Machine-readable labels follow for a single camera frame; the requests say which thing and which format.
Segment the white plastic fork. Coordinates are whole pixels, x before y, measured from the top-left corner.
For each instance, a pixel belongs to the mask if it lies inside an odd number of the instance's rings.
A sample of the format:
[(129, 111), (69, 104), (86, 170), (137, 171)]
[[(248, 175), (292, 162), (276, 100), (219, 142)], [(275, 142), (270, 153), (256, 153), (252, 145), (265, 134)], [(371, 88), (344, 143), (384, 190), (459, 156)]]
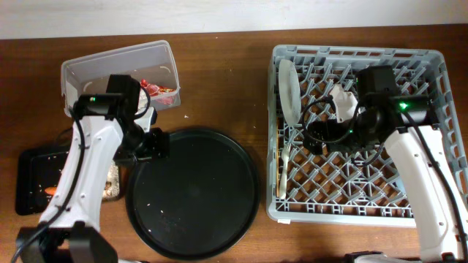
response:
[(287, 193), (287, 170), (288, 170), (288, 163), (290, 160), (290, 149), (291, 143), (287, 143), (283, 148), (281, 158), (283, 162), (282, 174), (279, 180), (279, 198), (285, 199)]

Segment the grey plate with food scraps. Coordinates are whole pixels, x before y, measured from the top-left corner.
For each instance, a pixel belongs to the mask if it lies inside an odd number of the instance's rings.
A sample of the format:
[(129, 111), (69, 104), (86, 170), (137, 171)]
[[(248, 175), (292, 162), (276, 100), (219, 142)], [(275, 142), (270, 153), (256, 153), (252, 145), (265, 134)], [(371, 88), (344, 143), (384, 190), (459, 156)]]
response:
[(288, 126), (295, 126), (301, 117), (301, 88), (292, 61), (287, 59), (280, 61), (278, 83), (284, 119)]

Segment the red white wrapper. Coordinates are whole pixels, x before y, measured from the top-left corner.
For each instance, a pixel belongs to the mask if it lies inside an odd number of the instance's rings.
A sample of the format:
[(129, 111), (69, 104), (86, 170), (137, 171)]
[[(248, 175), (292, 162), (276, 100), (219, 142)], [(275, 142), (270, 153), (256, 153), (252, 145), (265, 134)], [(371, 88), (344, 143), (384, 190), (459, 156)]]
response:
[(156, 102), (163, 105), (171, 105), (175, 102), (176, 89), (167, 88), (161, 85), (151, 84), (147, 80), (142, 79), (140, 81), (140, 86), (144, 88), (149, 96), (154, 99)]

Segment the orange carrot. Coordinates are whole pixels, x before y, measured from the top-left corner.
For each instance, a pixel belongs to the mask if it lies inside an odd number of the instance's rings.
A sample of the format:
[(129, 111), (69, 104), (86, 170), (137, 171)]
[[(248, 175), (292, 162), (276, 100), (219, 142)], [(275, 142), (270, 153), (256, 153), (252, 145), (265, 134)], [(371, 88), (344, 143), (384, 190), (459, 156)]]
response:
[(48, 195), (53, 196), (56, 193), (56, 187), (47, 187), (44, 192)]

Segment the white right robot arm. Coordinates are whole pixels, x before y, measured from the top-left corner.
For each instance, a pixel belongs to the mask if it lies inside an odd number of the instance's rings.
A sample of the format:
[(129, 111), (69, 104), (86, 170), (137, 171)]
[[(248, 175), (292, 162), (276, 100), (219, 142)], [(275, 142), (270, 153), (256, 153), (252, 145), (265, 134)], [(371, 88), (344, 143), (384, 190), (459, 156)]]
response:
[(378, 147), (392, 159), (412, 209), (423, 262), (467, 261), (467, 208), (448, 165), (436, 110), (427, 95), (405, 96), (391, 66), (356, 74), (355, 94), (333, 89), (318, 99), (336, 117), (300, 118), (303, 145), (311, 153), (357, 153)]

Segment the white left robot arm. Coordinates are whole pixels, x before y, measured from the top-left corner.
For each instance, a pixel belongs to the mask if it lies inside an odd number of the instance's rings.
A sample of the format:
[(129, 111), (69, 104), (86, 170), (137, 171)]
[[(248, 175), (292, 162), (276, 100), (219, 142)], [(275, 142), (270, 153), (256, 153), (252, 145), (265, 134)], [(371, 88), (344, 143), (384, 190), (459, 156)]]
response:
[(99, 232), (109, 169), (170, 154), (156, 110), (138, 110), (141, 92), (131, 76), (111, 75), (103, 94), (81, 95), (69, 109), (73, 138), (56, 192), (38, 225), (20, 229), (12, 262), (119, 262)]

